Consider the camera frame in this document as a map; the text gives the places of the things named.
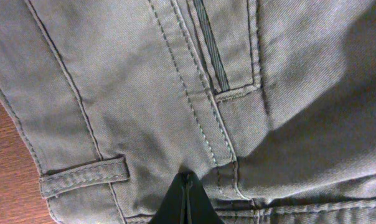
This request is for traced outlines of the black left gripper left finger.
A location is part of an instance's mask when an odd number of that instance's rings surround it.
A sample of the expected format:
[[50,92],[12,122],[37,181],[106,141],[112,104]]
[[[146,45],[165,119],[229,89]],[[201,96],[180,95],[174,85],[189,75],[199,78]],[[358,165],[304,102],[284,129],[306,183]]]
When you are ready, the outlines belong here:
[[186,221],[186,175],[178,173],[173,179],[159,210],[149,224],[184,224]]

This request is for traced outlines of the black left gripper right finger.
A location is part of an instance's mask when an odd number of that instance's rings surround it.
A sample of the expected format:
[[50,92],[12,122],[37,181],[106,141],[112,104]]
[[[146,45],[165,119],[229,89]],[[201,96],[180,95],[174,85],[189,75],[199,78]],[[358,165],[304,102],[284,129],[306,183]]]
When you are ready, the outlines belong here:
[[186,224],[224,224],[215,212],[204,188],[194,172],[185,175]]

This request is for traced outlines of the grey shorts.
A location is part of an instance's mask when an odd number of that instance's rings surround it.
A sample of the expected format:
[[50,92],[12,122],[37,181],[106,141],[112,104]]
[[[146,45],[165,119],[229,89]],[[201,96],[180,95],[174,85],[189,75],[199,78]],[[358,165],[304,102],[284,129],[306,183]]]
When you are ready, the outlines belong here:
[[376,223],[376,1],[0,1],[0,101],[57,223]]

